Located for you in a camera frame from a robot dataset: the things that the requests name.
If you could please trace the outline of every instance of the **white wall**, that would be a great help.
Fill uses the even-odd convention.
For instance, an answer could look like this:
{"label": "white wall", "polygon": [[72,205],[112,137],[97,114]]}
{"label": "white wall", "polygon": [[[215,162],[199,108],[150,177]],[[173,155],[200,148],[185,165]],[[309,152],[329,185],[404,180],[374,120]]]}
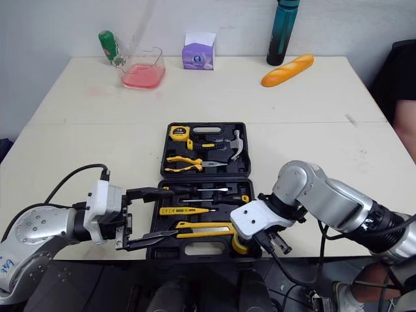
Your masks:
{"label": "white wall", "polygon": [[[218,55],[265,55],[276,0],[0,0],[0,138],[15,139],[72,56],[102,55],[103,29],[179,55],[186,30]],[[288,55],[346,55],[368,84],[392,42],[416,38],[415,0],[301,0]]]}

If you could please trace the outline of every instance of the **tape measure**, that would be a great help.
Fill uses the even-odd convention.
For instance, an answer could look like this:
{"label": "tape measure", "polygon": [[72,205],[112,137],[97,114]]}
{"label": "tape measure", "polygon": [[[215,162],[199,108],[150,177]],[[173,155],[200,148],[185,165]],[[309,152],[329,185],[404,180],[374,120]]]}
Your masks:
{"label": "tape measure", "polygon": [[187,141],[189,139],[190,127],[184,125],[173,125],[170,127],[169,137],[176,142]]}

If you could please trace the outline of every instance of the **hammer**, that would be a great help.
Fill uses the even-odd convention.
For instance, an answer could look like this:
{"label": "hammer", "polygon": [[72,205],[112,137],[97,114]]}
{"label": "hammer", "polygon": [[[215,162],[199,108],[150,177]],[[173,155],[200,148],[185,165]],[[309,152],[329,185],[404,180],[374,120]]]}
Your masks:
{"label": "hammer", "polygon": [[241,152],[244,141],[240,138],[240,130],[234,130],[235,139],[228,140],[224,138],[216,139],[213,143],[195,143],[191,139],[187,140],[187,148],[191,151],[225,151],[226,149],[237,150],[231,157],[232,161],[236,161]]}

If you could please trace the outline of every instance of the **water bottle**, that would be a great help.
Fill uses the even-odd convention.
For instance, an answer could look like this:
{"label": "water bottle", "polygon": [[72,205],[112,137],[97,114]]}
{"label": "water bottle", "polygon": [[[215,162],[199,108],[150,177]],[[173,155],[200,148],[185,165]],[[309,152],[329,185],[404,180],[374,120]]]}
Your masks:
{"label": "water bottle", "polygon": [[299,0],[278,0],[278,2],[266,60],[273,66],[280,65],[285,58],[299,6]]}

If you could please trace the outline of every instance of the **black toolbox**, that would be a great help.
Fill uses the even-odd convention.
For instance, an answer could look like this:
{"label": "black toolbox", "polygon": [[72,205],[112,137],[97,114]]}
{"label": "black toolbox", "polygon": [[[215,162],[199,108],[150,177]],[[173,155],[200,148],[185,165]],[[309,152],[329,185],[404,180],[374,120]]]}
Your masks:
{"label": "black toolbox", "polygon": [[[188,131],[186,136],[183,133],[183,128]],[[179,134],[179,137],[183,134],[183,140],[173,140],[170,136],[171,131]],[[239,135],[239,138],[242,139],[242,151],[238,158],[232,161],[231,159],[238,151],[235,141],[236,135]],[[231,141],[234,141],[232,148],[229,146]],[[212,145],[215,145],[215,148],[223,148],[225,146],[226,149],[215,150]],[[180,169],[193,165],[183,161],[167,161],[169,157],[175,156],[182,156],[192,160],[201,159],[203,161],[227,163],[227,165],[203,167],[200,168],[201,171],[193,168],[182,172],[167,172],[165,168]],[[171,123],[166,133],[161,164],[161,175],[164,177],[164,180],[159,183],[158,187],[194,187],[196,189],[228,188],[228,191],[195,190],[188,194],[175,194],[171,198],[156,201],[150,231],[173,230],[176,229],[176,226],[180,222],[230,222],[230,212],[243,205],[244,202],[240,204],[228,204],[221,203],[221,199],[227,195],[240,196],[244,200],[247,197],[250,200],[254,199],[253,184],[248,179],[250,168],[246,126],[242,122]],[[181,201],[198,199],[214,200],[220,203],[214,201]],[[215,211],[190,215],[160,215],[159,211],[162,207],[197,207],[215,209]],[[179,230],[179,233],[186,234],[191,232],[192,230],[189,229]],[[172,263],[193,263],[234,260],[250,261],[254,257],[261,256],[261,251],[257,245],[248,246],[246,254],[236,252],[236,249],[233,248],[233,238],[234,235],[193,238],[170,237],[148,248],[146,259],[163,261],[163,263],[169,261]],[[215,247],[216,254],[206,254],[204,252],[205,248],[210,248],[212,251],[213,246]]]}

